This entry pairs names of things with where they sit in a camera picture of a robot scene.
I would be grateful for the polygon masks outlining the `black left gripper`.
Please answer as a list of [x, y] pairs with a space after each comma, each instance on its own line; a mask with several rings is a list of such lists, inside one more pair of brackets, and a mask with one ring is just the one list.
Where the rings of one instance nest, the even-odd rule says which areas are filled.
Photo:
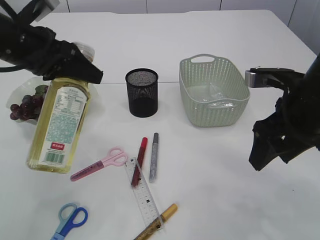
[[57, 40], [47, 27], [0, 26], [0, 59], [12, 64], [1, 67], [2, 73], [27, 70], [44, 81], [69, 78], [100, 84], [103, 71], [93, 64], [94, 57], [90, 45]]

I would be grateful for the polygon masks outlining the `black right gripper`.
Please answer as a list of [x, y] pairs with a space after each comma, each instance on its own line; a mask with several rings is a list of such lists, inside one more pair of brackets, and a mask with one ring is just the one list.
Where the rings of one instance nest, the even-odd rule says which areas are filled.
[[289, 163], [301, 153], [320, 149], [320, 101], [317, 96], [292, 96], [285, 90], [274, 114], [253, 125], [249, 162], [261, 171], [280, 157]]

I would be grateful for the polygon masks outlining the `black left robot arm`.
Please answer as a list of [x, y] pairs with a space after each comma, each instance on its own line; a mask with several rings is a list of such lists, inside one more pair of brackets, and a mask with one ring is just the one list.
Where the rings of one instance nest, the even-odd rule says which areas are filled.
[[0, 16], [0, 58], [12, 64], [2, 73], [27, 70], [43, 80], [71, 78], [100, 84], [103, 72], [93, 65], [71, 42], [57, 40], [48, 27], [18, 24]]

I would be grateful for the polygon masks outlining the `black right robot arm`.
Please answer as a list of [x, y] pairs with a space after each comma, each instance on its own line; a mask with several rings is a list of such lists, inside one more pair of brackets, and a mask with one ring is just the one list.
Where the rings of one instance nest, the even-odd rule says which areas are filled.
[[253, 125], [249, 162], [262, 170], [279, 157], [289, 163], [298, 155], [320, 147], [320, 59], [306, 73], [288, 68], [254, 67], [245, 72], [250, 88], [283, 91], [273, 114]]

